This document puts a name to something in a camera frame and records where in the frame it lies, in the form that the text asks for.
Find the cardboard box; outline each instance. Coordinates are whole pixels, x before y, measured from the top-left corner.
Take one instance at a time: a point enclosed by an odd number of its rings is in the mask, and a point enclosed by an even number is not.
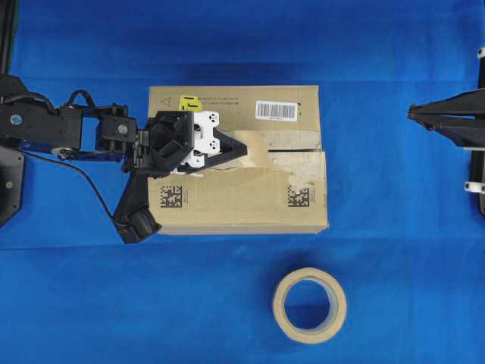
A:
[[[199,177],[149,179],[150,211],[161,233],[317,233],[328,227],[317,86],[152,87],[149,117],[178,110],[181,96],[196,96],[204,110],[218,111],[219,131],[245,143],[248,155]],[[279,111],[271,114],[271,107]]]

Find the warning triangle symbol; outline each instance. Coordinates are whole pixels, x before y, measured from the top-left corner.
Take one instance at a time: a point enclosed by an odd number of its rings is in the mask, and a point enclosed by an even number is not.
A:
[[[160,100],[160,102],[170,108],[170,100],[171,100],[171,97],[167,97],[165,99]]]

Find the screw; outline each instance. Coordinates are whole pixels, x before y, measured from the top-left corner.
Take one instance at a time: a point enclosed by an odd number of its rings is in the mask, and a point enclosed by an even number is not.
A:
[[[120,133],[120,134],[128,133],[128,127],[126,125],[119,125],[118,126],[118,133]]]
[[[22,117],[19,114],[13,114],[12,116],[10,116],[10,122],[13,125],[20,125],[22,124],[22,121]]]

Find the barcode label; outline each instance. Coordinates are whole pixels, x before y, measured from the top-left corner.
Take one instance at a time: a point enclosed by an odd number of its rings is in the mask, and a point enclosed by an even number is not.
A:
[[[297,121],[298,104],[294,102],[256,102],[256,119],[276,121]]]

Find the tape roll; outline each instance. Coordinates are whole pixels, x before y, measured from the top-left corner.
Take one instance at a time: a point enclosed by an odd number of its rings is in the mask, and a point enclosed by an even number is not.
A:
[[[301,281],[313,281],[327,292],[330,308],[325,320],[316,328],[294,326],[286,316],[286,295]],[[331,339],[342,327],[347,315],[347,299],[339,282],[328,273],[316,268],[303,268],[288,274],[278,284],[273,297],[273,314],[287,337],[304,344],[319,344]]]

